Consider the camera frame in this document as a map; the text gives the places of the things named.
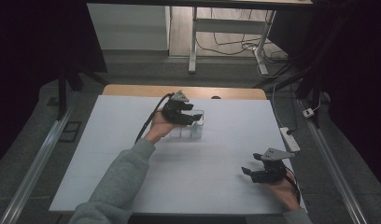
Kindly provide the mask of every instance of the human hand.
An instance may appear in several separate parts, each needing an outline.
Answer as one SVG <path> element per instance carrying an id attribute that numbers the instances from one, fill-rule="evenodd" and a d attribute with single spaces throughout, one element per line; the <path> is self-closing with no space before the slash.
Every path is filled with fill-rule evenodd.
<path id="1" fill-rule="evenodd" d="M 150 124 L 150 129 L 145 135 L 145 138 L 149 140 L 150 143 L 155 144 L 173 129 L 183 127 L 186 127 L 186 125 L 179 125 L 167 121 L 162 115 L 161 110 L 158 110 L 153 117 L 152 123 Z"/>
<path id="2" fill-rule="evenodd" d="M 287 176 L 293 182 L 295 182 L 295 177 L 288 169 Z M 276 198 L 286 206 L 288 210 L 292 211 L 301 208 L 301 206 L 298 204 L 298 200 L 296 199 L 295 189 L 285 178 L 282 178 L 275 183 L 263 183 L 263 185 L 269 189 L 276 196 Z"/>

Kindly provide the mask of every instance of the gray sleeve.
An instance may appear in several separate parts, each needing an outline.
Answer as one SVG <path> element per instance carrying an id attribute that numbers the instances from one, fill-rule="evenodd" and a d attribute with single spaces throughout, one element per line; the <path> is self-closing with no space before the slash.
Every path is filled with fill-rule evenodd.
<path id="1" fill-rule="evenodd" d="M 146 139 L 123 150 L 112 162 L 87 203 L 77 206 L 69 223 L 127 223 L 155 150 Z"/>
<path id="2" fill-rule="evenodd" d="M 313 224 L 304 208 L 283 214 L 288 224 Z"/>

